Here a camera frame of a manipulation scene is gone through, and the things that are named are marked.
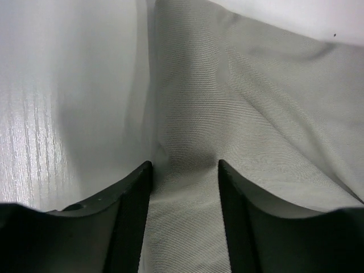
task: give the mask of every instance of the gray garment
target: gray garment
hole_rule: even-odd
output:
[[[161,0],[155,12],[151,272],[230,271],[218,159],[306,208],[362,206],[363,48],[318,42],[204,0]]]

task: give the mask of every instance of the white surface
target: white surface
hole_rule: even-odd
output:
[[[215,2],[316,39],[364,44],[362,1]],[[59,209],[152,158],[147,47],[142,0],[2,2],[1,201]]]

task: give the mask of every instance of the robotic claw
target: robotic claw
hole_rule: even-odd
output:
[[[0,205],[0,272],[138,272],[153,167],[63,211]],[[218,165],[232,273],[364,272],[364,209],[319,213]]]

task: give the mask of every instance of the gray fabric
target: gray fabric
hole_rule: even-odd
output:
[[[218,159],[322,212],[364,199],[363,48],[322,43],[203,0],[157,1],[151,272],[229,272]]]

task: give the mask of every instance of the folded cloth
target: folded cloth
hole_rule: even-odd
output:
[[[362,206],[363,48],[318,42],[205,0],[157,1],[155,20],[151,272],[230,272],[219,159],[309,209]]]

